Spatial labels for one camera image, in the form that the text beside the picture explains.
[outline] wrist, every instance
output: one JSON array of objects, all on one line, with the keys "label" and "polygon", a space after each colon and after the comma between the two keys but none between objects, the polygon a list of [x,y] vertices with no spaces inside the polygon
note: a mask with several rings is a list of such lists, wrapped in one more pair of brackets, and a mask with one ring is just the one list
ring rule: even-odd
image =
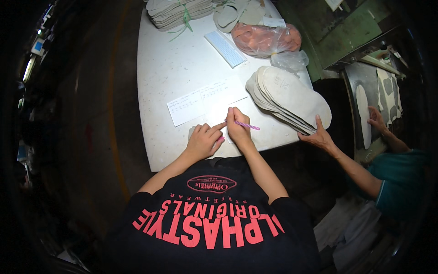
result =
[{"label": "wrist", "polygon": [[392,132],[389,131],[388,128],[384,128],[380,131],[380,134],[382,134],[383,137],[391,137]]},{"label": "wrist", "polygon": [[184,165],[187,165],[187,168],[189,168],[194,163],[200,161],[187,150],[184,150],[183,153],[181,153],[181,155],[177,158],[177,160],[180,160],[182,163],[184,163]]},{"label": "wrist", "polygon": [[342,153],[341,150],[334,143],[330,144],[327,147],[326,152],[335,159],[338,159]]},{"label": "wrist", "polygon": [[236,143],[236,145],[240,149],[240,151],[242,152],[243,155],[245,155],[251,151],[254,151],[254,150],[257,151],[252,140],[248,140],[245,142],[239,142],[239,143]]}]

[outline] pink pen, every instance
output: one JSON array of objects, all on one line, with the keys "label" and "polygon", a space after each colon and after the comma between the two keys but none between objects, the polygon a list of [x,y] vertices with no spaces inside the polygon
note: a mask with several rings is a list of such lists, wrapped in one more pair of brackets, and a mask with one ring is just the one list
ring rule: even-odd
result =
[{"label": "pink pen", "polygon": [[256,127],[256,126],[253,126],[253,125],[248,125],[248,124],[245,124],[245,123],[242,123],[242,122],[234,121],[234,123],[237,124],[237,125],[241,125],[241,126],[247,127],[247,128],[252,128],[252,129],[255,129],[255,130],[260,130],[259,127]]}]

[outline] fluorescent light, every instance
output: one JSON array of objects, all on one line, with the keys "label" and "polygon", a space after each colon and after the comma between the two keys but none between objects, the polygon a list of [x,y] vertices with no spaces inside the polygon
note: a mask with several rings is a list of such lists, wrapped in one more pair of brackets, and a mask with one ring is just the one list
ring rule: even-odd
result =
[{"label": "fluorescent light", "polygon": [[34,62],[35,62],[35,56],[32,56],[28,62],[27,67],[26,67],[25,75],[23,76],[23,82],[26,82],[29,79],[30,74],[31,74],[32,69],[33,69]]}]

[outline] oval logo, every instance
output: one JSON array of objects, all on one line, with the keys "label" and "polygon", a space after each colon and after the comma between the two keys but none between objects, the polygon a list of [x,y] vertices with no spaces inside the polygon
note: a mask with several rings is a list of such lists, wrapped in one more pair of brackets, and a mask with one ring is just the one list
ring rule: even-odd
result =
[{"label": "oval logo", "polygon": [[227,177],[215,175],[197,176],[187,181],[187,186],[196,191],[224,193],[235,187],[237,182]]}]

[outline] orange material in bag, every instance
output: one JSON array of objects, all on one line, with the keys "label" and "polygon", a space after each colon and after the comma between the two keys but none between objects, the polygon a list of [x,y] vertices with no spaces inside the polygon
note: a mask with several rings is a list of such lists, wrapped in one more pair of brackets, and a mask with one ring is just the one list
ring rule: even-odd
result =
[{"label": "orange material in bag", "polygon": [[291,24],[286,24],[286,28],[273,28],[237,23],[231,35],[241,51],[255,57],[269,57],[285,50],[299,51],[301,47],[300,32]]}]

